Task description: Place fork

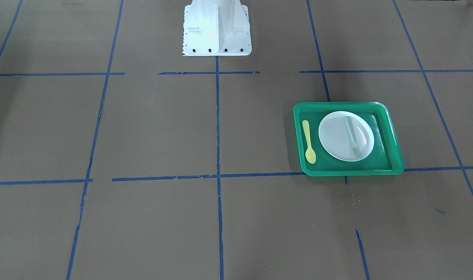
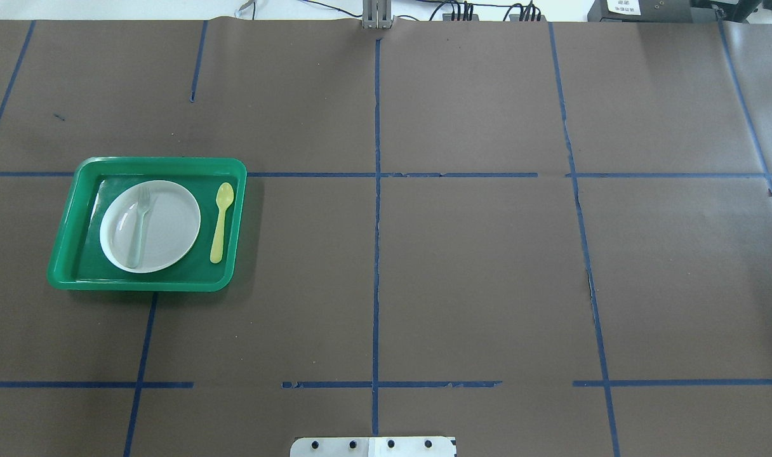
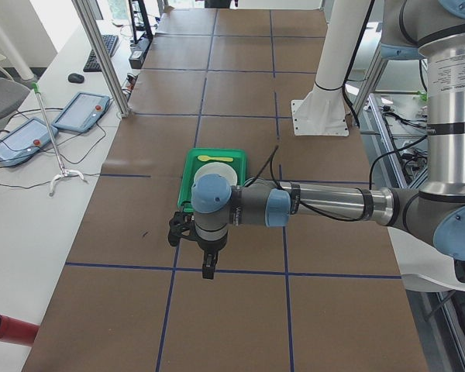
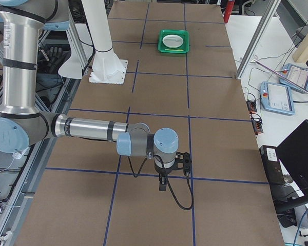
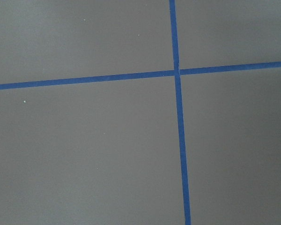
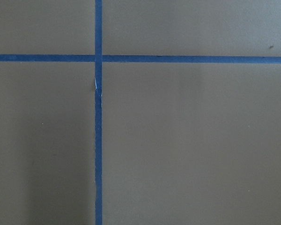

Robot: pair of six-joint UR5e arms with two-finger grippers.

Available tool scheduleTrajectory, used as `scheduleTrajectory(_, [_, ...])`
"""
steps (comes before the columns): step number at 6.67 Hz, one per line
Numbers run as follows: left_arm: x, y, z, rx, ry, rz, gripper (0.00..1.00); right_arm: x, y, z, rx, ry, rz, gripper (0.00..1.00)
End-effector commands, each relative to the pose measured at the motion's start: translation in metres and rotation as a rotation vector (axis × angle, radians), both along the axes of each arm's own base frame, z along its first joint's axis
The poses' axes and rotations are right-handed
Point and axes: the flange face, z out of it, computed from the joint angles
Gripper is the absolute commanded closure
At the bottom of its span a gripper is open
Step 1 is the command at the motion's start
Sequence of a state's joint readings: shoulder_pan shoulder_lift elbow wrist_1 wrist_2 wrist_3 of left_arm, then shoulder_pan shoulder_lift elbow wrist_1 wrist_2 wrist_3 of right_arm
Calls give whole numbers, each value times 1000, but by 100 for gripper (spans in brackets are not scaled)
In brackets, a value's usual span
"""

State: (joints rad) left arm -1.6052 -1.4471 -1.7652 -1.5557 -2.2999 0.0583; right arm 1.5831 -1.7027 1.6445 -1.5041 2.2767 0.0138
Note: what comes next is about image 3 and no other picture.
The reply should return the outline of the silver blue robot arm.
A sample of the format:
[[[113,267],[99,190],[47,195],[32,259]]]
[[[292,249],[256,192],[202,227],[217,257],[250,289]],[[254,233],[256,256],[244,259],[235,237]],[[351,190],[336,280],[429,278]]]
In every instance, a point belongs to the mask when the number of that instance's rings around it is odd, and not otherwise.
[[[285,226],[291,215],[314,212],[407,232],[451,257],[465,282],[465,1],[386,2],[382,47],[387,58],[427,60],[427,181],[374,191],[264,180],[232,186],[202,176],[191,189],[190,236],[203,250],[204,278],[214,276],[230,225]]]

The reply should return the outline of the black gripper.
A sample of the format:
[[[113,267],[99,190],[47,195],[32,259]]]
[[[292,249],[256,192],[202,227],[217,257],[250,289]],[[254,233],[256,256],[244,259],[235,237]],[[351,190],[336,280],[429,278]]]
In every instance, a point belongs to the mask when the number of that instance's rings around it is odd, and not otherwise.
[[[198,239],[198,246],[204,252],[204,258],[201,269],[203,279],[214,278],[216,259],[219,257],[219,251],[226,246],[227,239],[227,236],[223,236],[222,238],[214,241],[209,241],[202,238]]]

